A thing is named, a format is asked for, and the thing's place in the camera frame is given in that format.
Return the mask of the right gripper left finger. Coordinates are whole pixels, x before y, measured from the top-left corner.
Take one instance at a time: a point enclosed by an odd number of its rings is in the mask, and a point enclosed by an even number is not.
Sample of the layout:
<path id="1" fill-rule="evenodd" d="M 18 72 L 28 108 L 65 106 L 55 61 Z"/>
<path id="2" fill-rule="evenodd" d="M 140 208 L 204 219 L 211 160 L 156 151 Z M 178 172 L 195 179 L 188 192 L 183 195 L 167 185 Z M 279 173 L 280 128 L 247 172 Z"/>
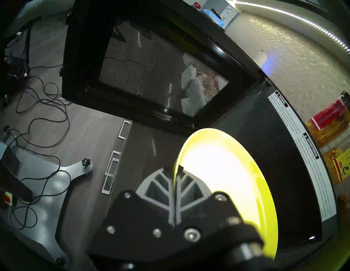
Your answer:
<path id="1" fill-rule="evenodd" d="M 172 173 L 160 168 L 136 191 L 120 192 L 94 234 L 88 256 L 94 264 L 144 264 L 174 250 Z"/>

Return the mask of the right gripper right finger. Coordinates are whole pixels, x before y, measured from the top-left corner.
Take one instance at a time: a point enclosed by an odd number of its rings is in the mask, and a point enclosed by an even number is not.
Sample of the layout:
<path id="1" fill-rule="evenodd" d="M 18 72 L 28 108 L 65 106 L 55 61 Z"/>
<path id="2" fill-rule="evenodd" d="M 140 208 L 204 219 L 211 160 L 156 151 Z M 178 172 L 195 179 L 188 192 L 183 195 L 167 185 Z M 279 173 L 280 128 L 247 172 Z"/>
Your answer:
<path id="1" fill-rule="evenodd" d="M 260 234 L 243 221 L 227 193 L 211 192 L 182 166 L 175 181 L 175 230 L 187 256 L 263 255 Z"/>

